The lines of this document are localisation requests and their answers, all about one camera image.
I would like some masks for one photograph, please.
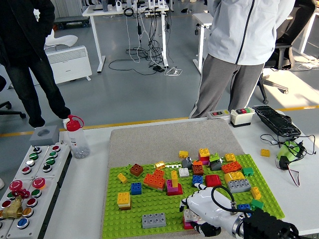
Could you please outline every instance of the person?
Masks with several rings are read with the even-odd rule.
[[[208,55],[190,118],[215,110],[230,84],[228,110],[246,108],[265,62],[274,52],[276,29],[294,0],[208,0],[213,16]]]
[[[63,119],[65,126],[71,111],[65,106],[44,52],[45,38],[51,33],[55,19],[54,5],[50,0],[0,0],[0,3],[0,64],[4,65],[29,115],[29,124],[34,128],[45,124],[30,68],[50,108]],[[40,12],[39,21],[34,9]]]

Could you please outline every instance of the gray block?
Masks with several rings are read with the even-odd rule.
[[[38,127],[29,141],[32,146],[54,145],[59,141],[59,128],[57,125]]]
[[[251,185],[248,179],[240,179],[228,182],[228,188],[231,193],[248,192],[251,189]]]
[[[143,229],[166,227],[165,213],[143,215],[142,226],[143,226]]]

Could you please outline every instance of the water bottle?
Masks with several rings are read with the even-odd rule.
[[[108,0],[102,0],[103,11],[108,11]]]
[[[84,122],[77,116],[69,115],[68,118],[70,121],[66,124],[66,129],[68,130],[73,155],[76,158],[85,158],[89,156],[90,148],[82,129]]]

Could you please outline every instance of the yellow lego brick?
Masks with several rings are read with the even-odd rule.
[[[131,203],[131,196],[130,193],[118,193],[118,205],[124,207],[126,205],[130,205]]]
[[[225,159],[226,159],[226,162],[235,162],[236,161],[235,155],[233,153],[225,154]]]
[[[165,168],[165,163],[164,163],[164,161],[160,161],[160,162],[156,163],[156,164],[155,164],[155,168],[156,168],[156,169]]]
[[[209,153],[208,148],[200,148],[200,149],[199,149],[199,155],[200,155],[201,157],[209,157],[209,156],[210,156],[210,153]]]
[[[224,176],[224,179],[226,181],[226,184],[228,184],[229,181],[245,179],[245,176],[243,175],[242,172],[237,171],[237,172],[226,173]]]
[[[170,172],[170,174],[171,174],[172,186],[173,186],[173,188],[177,188],[178,187],[177,172],[175,170],[173,170]]]
[[[127,178],[126,178],[122,173],[120,173],[120,174],[118,175],[118,179],[119,179],[122,183],[127,183],[127,182],[128,182]]]
[[[187,158],[188,157],[188,152],[187,151],[180,151],[178,154],[179,158]]]
[[[270,150],[269,149],[261,149],[260,155],[263,157],[270,157]]]
[[[261,199],[261,194],[259,192],[258,187],[253,187],[253,188],[251,188],[250,191],[251,191],[251,194],[253,195],[254,199],[256,199],[256,200]]]

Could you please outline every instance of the black pants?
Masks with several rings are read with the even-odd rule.
[[[6,72],[30,117],[29,124],[32,127],[44,126],[45,121],[41,117],[39,99],[29,68],[45,92],[52,111],[61,119],[68,117],[71,111],[65,106],[60,90],[54,82],[53,72],[47,57],[40,59],[34,52],[25,57],[10,57],[9,61],[10,66],[6,67]]]

